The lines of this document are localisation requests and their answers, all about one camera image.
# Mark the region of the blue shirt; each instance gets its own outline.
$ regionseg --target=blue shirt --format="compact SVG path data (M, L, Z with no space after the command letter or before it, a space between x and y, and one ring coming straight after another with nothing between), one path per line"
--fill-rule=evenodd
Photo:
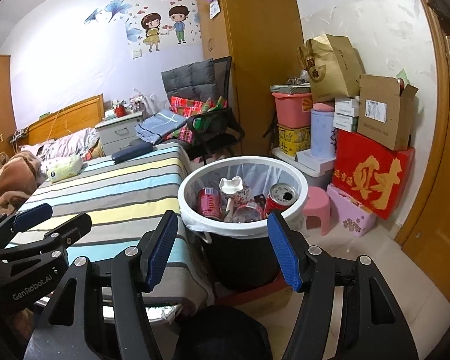
M175 28L175 31L177 32L183 32L185 30L185 24L183 23L183 21L177 21L173 28Z

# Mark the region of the striped blanket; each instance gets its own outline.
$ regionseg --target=striped blanket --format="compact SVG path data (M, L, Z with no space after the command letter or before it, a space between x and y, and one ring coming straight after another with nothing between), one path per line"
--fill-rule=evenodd
M188 157L176 143L158 145L149 154L116 165L110 157L87 162L77 176L54 184L46 181L37 189L20 211L48 203L53 216L18 234L12 244L43 239L47 231L86 212L93 223L91 232L67 249L68 261L79 256L91 261L113 258L154 230L166 210L180 214L177 193L189 172ZM180 303L192 313L213 302L209 282L188 243L180 216L162 282L144 296L147 303Z

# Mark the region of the nightstand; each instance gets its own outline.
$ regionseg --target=nightstand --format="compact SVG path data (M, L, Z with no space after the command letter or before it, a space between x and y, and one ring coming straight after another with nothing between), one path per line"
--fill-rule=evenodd
M105 155L113 153L128 146L130 141L137 139L135 126L143 122L142 112L135 112L122 117L104 120L95 126L100 137Z

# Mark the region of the purple box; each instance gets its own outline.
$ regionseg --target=purple box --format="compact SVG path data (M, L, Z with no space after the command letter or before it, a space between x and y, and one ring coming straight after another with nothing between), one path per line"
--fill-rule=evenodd
M331 214L355 237L366 234L374 225L377 215L347 193L329 184L327 195L330 197Z

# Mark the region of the cartoon girl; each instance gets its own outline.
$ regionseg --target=cartoon girl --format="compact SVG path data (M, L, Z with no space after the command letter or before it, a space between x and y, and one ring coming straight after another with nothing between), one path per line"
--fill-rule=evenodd
M148 50L150 53L154 45L156 50L160 51L158 49L158 44L160 43L159 35L168 35L168 32L160 32L160 20L162 20L162 17L158 13L149 13L142 19L142 27L147 31L143 43L150 45L150 49Z

